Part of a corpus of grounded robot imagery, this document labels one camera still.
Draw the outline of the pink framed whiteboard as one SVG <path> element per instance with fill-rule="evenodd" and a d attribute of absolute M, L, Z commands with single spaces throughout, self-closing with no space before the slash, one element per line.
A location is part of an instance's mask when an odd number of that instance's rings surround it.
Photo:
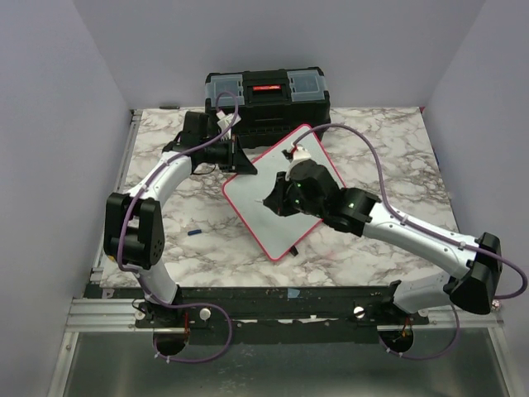
<path fill-rule="evenodd" d="M 289 162 L 282 150 L 289 148 L 304 132 L 310 129 L 302 124 L 274 146 L 255 156 L 251 162 L 257 175 L 234 175 L 222 186 L 222 193 L 238 218 L 271 261 L 278 261 L 289 253 L 322 221 L 305 214 L 280 217 L 256 199 L 264 200 L 275 184 L 276 174 L 287 170 Z"/>

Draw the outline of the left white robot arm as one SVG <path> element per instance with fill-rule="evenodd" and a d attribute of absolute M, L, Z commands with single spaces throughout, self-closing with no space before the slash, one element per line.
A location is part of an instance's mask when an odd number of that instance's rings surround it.
<path fill-rule="evenodd" d="M 174 191 L 202 164 L 241 175 L 256 175 L 253 166 L 231 134 L 240 117 L 220 112 L 220 126 L 210 132 L 209 116 L 186 112 L 183 128 L 162 150 L 162 155 L 144 179 L 125 193 L 107 198 L 103 250 L 117 262 L 120 270 L 133 274 L 145 299 L 155 306 L 155 317 L 166 327 L 177 325 L 183 317 L 178 302 L 179 285 L 162 261 L 164 225 L 162 209 Z"/>

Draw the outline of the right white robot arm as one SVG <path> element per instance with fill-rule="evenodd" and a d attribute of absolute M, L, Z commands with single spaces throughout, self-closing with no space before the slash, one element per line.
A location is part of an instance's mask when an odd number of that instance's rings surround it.
<path fill-rule="evenodd" d="M 311 215 L 338 232 L 388 243 L 441 268 L 432 276 L 391 284 L 393 295 L 379 306 L 388 323 L 447 304 L 479 315 L 492 309 L 503 267 L 500 240 L 491 233 L 460 235 L 388 211 L 377 195 L 341 187 L 325 166 L 313 160 L 277 173 L 263 204 L 280 217 Z"/>

